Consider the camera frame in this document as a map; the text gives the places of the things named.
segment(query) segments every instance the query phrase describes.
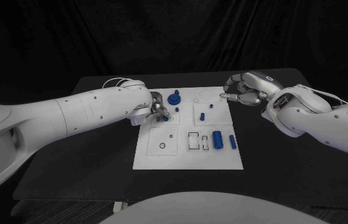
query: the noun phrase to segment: table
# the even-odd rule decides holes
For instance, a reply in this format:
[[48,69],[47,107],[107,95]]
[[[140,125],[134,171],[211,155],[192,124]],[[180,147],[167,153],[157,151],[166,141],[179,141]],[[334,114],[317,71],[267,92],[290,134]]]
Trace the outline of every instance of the table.
[[[244,71],[126,76],[150,89],[221,86]],[[265,69],[285,87],[310,86],[294,68]],[[113,77],[85,77],[73,94],[96,90]],[[137,202],[185,191],[216,191],[280,204],[348,205],[348,154],[308,134],[291,138],[262,118],[267,103],[231,103],[245,170],[133,170],[140,127],[123,120],[44,147],[15,191],[15,199]]]

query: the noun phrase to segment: white round object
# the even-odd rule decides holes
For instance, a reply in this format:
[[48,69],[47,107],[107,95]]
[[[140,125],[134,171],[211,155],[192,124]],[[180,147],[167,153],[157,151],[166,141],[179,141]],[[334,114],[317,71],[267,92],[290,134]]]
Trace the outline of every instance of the white round object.
[[117,223],[326,223],[270,201],[219,192],[182,192],[126,208],[101,224]]
[[213,92],[209,91],[209,90],[203,90],[203,91],[201,92],[201,97],[202,97],[203,100],[209,100],[209,99],[212,99],[212,97],[213,97]]

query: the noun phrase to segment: white board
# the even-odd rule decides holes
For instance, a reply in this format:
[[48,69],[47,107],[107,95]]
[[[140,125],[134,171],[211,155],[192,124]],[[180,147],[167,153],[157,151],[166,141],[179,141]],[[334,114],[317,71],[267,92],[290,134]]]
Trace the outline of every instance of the white board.
[[[176,90],[180,91],[182,102],[172,105],[167,98]],[[163,121],[159,114],[149,116],[147,123],[140,127],[133,169],[244,170],[239,147],[234,149],[231,143],[231,135],[234,135],[238,145],[229,105],[219,97],[224,87],[152,89],[150,91],[162,93],[165,106],[173,119]],[[205,121],[201,120],[202,112],[206,114]],[[222,132],[222,149],[215,149],[213,131]],[[201,149],[190,149],[190,132],[198,136],[192,146],[196,148],[199,144]]]

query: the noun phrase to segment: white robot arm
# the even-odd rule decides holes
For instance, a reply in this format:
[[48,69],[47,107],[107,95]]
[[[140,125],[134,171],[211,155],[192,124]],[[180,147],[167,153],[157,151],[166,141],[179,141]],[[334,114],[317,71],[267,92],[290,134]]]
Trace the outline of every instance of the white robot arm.
[[170,118],[162,94],[134,80],[55,100],[0,105],[0,184],[50,143],[126,118],[140,125],[154,113]]
[[[284,88],[272,77],[258,71],[234,75],[225,91],[235,81],[239,81],[242,94],[222,93],[224,99],[249,106],[259,105],[262,100],[270,101],[261,114],[288,136],[300,137],[310,133],[323,144],[348,152],[348,104],[344,100],[304,85]],[[346,104],[331,107],[316,92]]]

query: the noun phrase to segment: black backdrop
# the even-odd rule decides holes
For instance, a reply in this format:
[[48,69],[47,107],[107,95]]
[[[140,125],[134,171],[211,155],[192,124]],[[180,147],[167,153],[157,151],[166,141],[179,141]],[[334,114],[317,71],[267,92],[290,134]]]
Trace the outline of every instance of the black backdrop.
[[346,12],[347,0],[4,0],[0,104],[62,97],[84,76],[284,67],[346,97]]

